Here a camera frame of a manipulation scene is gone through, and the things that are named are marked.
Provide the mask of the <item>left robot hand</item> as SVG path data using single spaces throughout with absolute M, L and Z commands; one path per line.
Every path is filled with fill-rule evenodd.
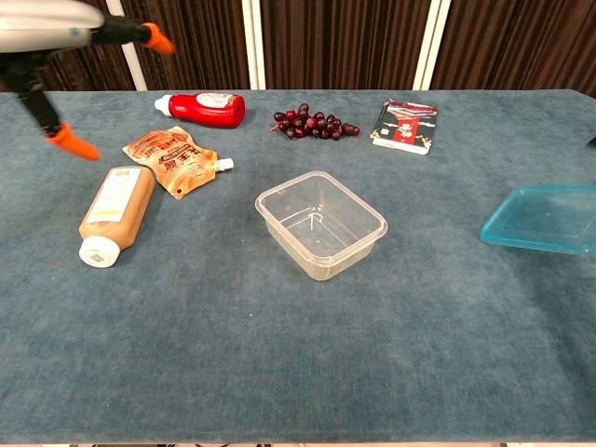
M 174 52 L 174 45 L 156 24 L 105 13 L 80 1 L 1 3 L 1 80 L 47 141 L 71 156 L 96 161 L 101 153 L 61 120 L 38 72 L 52 54 L 66 49 L 128 43 L 165 55 Z

